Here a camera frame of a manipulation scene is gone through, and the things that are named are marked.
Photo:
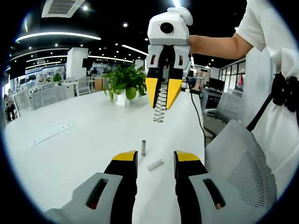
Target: hand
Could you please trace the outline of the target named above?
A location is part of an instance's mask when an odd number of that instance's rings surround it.
[[[197,35],[190,35],[189,37],[189,45],[191,47],[190,54],[194,54],[198,52],[198,37]]]

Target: ceiling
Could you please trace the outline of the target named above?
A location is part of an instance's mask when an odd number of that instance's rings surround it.
[[[143,52],[148,52],[149,41],[146,41],[145,38],[147,38],[149,20],[154,15],[165,12],[168,7],[174,7],[172,0],[87,0],[71,18],[41,18],[45,2],[36,3],[36,6],[25,17],[17,37],[57,31],[92,35],[100,37],[101,40],[61,35],[31,37],[20,40],[14,42],[10,48],[11,57],[8,59],[8,64],[12,68],[25,69],[35,63],[34,61],[27,63],[27,60],[67,55],[68,50],[51,50],[33,54],[30,52],[53,48],[70,49],[80,47],[81,44],[91,51],[90,55],[92,56],[102,56],[104,54],[107,57],[113,58],[116,56],[127,60],[138,59],[138,57],[145,59],[145,55],[124,48],[121,45],[125,44]],[[180,0],[180,3],[188,8],[193,15],[193,25],[189,27],[190,34],[213,37],[232,36],[235,33],[234,27],[239,25],[246,7],[246,0]],[[83,6],[88,6],[88,10],[83,10]],[[30,54],[17,58],[16,62],[12,60],[16,56],[25,53]],[[233,62],[233,60],[197,54],[194,54],[193,57],[195,64],[206,66],[211,63],[211,67],[217,68]],[[60,61],[60,58],[49,58],[47,61]]]

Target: power strip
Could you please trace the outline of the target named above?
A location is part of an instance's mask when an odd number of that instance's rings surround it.
[[[59,134],[67,129],[70,129],[71,127],[73,127],[72,123],[67,123],[66,125],[60,126],[59,128],[45,134],[44,136],[34,139],[33,142],[30,143],[30,147],[32,148],[33,146],[36,146],[37,144],[47,140],[48,138],[51,138],[52,136]]]

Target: led light strip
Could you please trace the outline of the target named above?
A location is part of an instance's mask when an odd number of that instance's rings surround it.
[[[119,59],[119,58],[115,58],[115,57],[102,57],[102,56],[88,56],[88,57],[103,58],[103,59],[111,59],[111,60],[115,60],[115,61],[131,62],[131,63],[133,63],[133,61],[124,60],[124,59]]]
[[[25,53],[25,54],[22,54],[22,55],[19,55],[17,57],[14,57],[12,59],[10,59],[9,61],[13,61],[14,59],[17,59],[19,57],[23,57],[23,56],[26,56],[26,55],[31,55],[33,53],[37,53],[37,52],[42,52],[42,51],[48,51],[48,50],[69,50],[69,48],[51,48],[51,49],[43,49],[43,50],[36,50],[36,51],[31,51],[31,52],[28,52],[28,53]]]
[[[47,64],[55,64],[55,63],[61,63],[61,61],[59,62],[49,62],[49,63],[44,63],[44,64],[38,64],[38,65],[33,65],[33,66],[29,66],[25,69],[31,69],[31,68],[34,68],[34,67],[38,67],[38,66],[42,66],[42,65],[47,65]]]
[[[21,36],[17,38],[15,41],[20,41],[24,40],[27,38],[35,37],[35,36],[45,36],[45,35],[69,35],[69,36],[81,36],[81,37],[86,37],[90,39],[95,39],[95,40],[101,40],[101,38],[96,37],[96,36],[90,36],[90,35],[85,35],[85,34],[76,34],[76,33],[67,33],[67,32],[45,32],[45,33],[37,33],[37,34],[29,34],[26,36]]]
[[[37,61],[37,60],[47,59],[47,58],[53,58],[53,57],[67,57],[67,55],[49,56],[49,57],[40,57],[40,58],[36,58],[36,59],[28,60],[28,61],[26,61],[26,62],[32,62],[32,61]]]
[[[146,56],[149,55],[149,54],[147,54],[147,53],[145,53],[145,52],[143,52],[143,51],[137,50],[137,49],[132,48],[132,47],[129,47],[129,46],[127,46],[127,45],[122,45],[122,47],[124,47],[124,48],[128,48],[128,49],[130,49],[130,50],[137,51],[137,52],[139,52],[139,53],[141,53],[141,54],[144,54],[144,55],[146,55]]]

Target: camera lens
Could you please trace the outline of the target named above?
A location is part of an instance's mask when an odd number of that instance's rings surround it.
[[[168,22],[161,24],[160,29],[163,33],[170,34],[173,31],[173,25]]]

